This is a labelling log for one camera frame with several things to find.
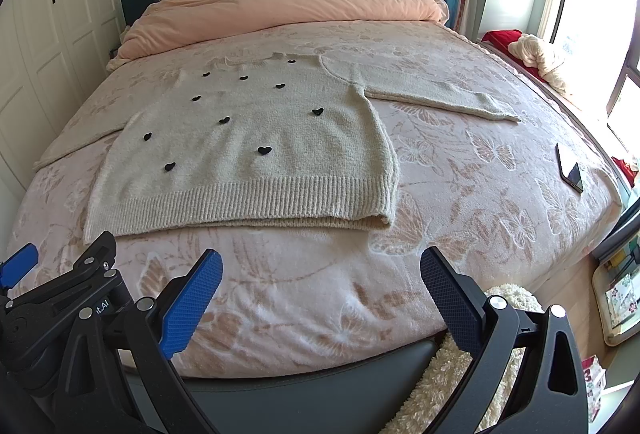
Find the cream knit sweater black hearts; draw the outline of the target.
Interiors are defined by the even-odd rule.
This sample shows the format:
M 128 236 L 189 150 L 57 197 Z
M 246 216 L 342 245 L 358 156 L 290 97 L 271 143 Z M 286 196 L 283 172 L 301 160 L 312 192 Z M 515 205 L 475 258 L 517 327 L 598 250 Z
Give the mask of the cream knit sweater black hearts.
M 115 135 L 87 239 L 198 225 L 386 229 L 399 167 L 374 100 L 516 119 L 508 104 L 454 83 L 278 53 L 185 70 L 145 107 L 113 107 L 61 134 L 41 163 Z

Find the cream fluffy sleeve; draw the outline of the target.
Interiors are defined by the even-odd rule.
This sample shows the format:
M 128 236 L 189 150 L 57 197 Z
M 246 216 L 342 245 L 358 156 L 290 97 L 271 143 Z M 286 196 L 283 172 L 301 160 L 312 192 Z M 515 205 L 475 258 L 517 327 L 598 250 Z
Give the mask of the cream fluffy sleeve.
M 428 363 L 420 380 L 399 410 L 382 431 L 384 433 L 422 433 L 433 423 L 460 383 L 469 374 L 479 386 L 494 393 L 482 420 L 477 423 L 477 433 L 495 426 L 506 408 L 514 388 L 518 369 L 525 350 L 511 350 L 510 356 L 498 367 L 486 372 L 485 356 L 474 358 L 458 347 L 451 333 L 446 333 L 435 356 Z

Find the pink floral bed blanket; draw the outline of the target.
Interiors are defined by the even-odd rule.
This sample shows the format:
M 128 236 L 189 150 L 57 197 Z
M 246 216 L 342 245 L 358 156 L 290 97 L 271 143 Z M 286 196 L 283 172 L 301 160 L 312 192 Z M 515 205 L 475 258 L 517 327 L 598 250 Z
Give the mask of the pink floral bed blanket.
M 102 232 L 134 298 L 207 249 L 224 279 L 174 363 L 284 376 L 357 362 L 444 323 L 437 247 L 489 289 L 536 289 L 623 206 L 612 163 L 499 58 L 433 23 L 314 23 L 114 70 L 46 155 L 11 250 L 26 292 Z

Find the white storage box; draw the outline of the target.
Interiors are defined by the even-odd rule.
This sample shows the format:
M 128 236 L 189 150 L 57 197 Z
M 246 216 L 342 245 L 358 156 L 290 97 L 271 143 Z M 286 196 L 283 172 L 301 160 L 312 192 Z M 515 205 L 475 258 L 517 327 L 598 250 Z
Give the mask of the white storage box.
M 639 332 L 639 239 L 602 262 L 592 276 L 604 343 L 617 346 Z

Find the black smartphone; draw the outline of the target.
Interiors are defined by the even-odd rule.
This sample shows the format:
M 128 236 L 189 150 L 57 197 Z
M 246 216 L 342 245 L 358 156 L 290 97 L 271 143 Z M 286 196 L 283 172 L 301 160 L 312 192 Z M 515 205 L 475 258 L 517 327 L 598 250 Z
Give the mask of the black smartphone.
M 556 143 L 555 157 L 561 180 L 575 193 L 582 194 L 584 192 L 582 170 L 574 151 L 565 144 Z

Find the white wardrobe with red stickers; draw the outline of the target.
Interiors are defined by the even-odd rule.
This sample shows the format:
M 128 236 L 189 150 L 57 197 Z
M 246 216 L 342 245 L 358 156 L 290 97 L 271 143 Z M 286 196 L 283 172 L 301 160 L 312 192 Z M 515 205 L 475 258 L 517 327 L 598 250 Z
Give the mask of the white wardrobe with red stickers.
M 1 243 L 32 166 L 106 76 L 120 0 L 1 1 Z

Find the cream fabric on windowsill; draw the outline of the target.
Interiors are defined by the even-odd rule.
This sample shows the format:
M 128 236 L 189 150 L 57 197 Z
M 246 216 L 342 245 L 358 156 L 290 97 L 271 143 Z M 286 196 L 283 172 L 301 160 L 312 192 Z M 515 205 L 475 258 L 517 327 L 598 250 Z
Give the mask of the cream fabric on windowsill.
M 553 90 L 560 94 L 566 93 L 570 64 L 553 44 L 535 35 L 521 34 L 518 40 L 508 44 L 508 52 L 526 67 L 535 68 L 538 76 Z

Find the red cushion on windowsill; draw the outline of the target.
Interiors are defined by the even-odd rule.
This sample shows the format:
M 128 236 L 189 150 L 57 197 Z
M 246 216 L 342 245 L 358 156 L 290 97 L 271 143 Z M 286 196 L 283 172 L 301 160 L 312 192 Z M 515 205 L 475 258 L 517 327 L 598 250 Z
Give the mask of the red cushion on windowsill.
M 510 55 L 538 79 L 551 83 L 558 61 L 550 43 L 517 29 L 489 30 L 482 42 Z

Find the peach pink duvet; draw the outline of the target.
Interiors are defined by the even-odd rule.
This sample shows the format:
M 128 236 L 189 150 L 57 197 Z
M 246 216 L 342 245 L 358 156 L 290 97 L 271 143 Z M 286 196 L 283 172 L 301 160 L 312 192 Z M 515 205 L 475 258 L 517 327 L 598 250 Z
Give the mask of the peach pink duvet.
M 191 44 L 273 27 L 324 22 L 448 20 L 444 0 L 162 0 L 125 35 L 107 70 Z

